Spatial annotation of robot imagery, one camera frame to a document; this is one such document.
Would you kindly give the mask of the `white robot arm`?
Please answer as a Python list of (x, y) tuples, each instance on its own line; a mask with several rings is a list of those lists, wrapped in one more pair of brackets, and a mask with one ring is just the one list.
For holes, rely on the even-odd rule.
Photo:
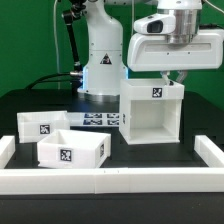
[(84, 16), (89, 35), (89, 59), (84, 67), (80, 93), (100, 100), (120, 95), (119, 83), (130, 70), (158, 71), (166, 78), (172, 71), (216, 69), (223, 60), (224, 30), (199, 27), (202, 0), (138, 0), (157, 12), (133, 24), (127, 60), (122, 60), (123, 28), (105, 12), (106, 4), (131, 0), (87, 0)]

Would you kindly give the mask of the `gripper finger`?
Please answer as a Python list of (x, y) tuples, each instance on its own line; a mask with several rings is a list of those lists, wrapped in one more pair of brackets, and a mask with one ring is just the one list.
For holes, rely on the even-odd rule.
[(182, 83), (186, 79), (187, 75), (188, 75), (188, 72), (186, 70), (180, 70), (178, 72), (178, 76), (176, 78), (176, 81), (178, 83)]
[(173, 81), (169, 79), (170, 71), (161, 71), (161, 76), (164, 79), (166, 85), (172, 86), (174, 85)]

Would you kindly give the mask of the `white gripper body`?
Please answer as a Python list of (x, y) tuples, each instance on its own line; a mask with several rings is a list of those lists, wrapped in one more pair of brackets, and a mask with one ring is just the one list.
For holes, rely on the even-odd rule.
[(135, 34), (127, 56), (132, 71), (178, 71), (219, 68), (224, 30), (201, 30), (187, 44), (170, 44), (164, 36)]

